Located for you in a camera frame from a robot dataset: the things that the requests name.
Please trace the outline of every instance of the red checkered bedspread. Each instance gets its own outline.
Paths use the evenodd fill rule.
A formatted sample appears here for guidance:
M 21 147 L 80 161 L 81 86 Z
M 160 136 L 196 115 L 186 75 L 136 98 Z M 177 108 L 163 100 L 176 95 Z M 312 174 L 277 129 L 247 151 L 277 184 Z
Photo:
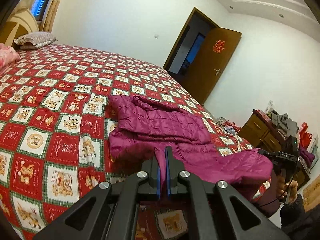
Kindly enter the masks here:
M 130 172 L 112 163 L 117 125 L 107 95 L 145 95 L 203 118 L 221 155 L 251 148 L 226 135 L 168 73 L 153 64 L 88 48 L 20 51 L 0 76 L 0 207 L 31 239 L 100 181 Z

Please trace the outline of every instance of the purple puffer jacket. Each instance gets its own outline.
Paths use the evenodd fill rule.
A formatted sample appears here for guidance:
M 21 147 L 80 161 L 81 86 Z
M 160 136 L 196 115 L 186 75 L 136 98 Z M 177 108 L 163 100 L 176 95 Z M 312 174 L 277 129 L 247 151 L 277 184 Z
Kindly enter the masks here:
M 109 135 L 110 154 L 127 160 L 146 160 L 155 154 L 162 184 L 166 146 L 172 147 L 173 156 L 187 171 L 213 183 L 225 180 L 249 200 L 271 175 L 273 165 L 258 149 L 222 157 L 203 120 L 184 109 L 141 96 L 108 98 L 118 115 L 118 126 Z

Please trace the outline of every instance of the pillow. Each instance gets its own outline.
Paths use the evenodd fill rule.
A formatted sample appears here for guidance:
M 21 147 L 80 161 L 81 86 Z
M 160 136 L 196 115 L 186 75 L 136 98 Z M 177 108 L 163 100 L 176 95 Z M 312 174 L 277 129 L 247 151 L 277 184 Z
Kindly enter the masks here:
M 14 40 L 14 43 L 18 45 L 25 45 L 26 43 L 30 43 L 27 45 L 38 45 L 46 41 L 57 41 L 57 38 L 52 33 L 35 32 L 20 36 Z
M 9 66 L 11 63 L 19 59 L 20 56 L 14 48 L 0 43 L 0 69 Z
M 22 45 L 20 47 L 20 49 L 22 50 L 34 50 L 34 49 L 39 49 L 39 48 L 42 48 L 44 46 L 47 46 L 47 45 L 50 45 L 51 43 L 54 43 L 55 41 L 45 41 L 45 42 L 42 42 L 42 43 L 39 43 L 37 45 Z

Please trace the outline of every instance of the human hand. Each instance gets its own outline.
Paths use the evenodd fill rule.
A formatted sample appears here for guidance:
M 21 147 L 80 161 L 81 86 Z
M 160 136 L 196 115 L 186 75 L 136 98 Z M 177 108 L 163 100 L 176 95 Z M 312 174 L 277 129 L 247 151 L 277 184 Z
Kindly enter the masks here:
M 277 184 L 277 190 L 276 190 L 276 196 L 277 198 L 280 197 L 283 192 L 287 189 L 290 182 L 285 184 L 285 179 L 281 175 L 277 176 L 278 178 L 278 184 Z M 293 180 L 288 188 L 291 188 L 290 196 L 289 196 L 289 204 L 294 202 L 297 199 L 297 193 L 298 193 L 298 182 Z M 287 192 L 285 192 L 279 199 L 283 199 L 287 196 Z

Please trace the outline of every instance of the wooden headboard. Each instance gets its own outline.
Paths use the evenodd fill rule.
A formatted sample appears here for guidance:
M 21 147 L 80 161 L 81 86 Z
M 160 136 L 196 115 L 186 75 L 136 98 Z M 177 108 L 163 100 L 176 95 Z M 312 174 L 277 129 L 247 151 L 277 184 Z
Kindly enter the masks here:
M 0 43 L 15 47 L 13 40 L 27 33 L 38 32 L 36 19 L 29 9 L 24 9 L 9 17 L 0 32 Z

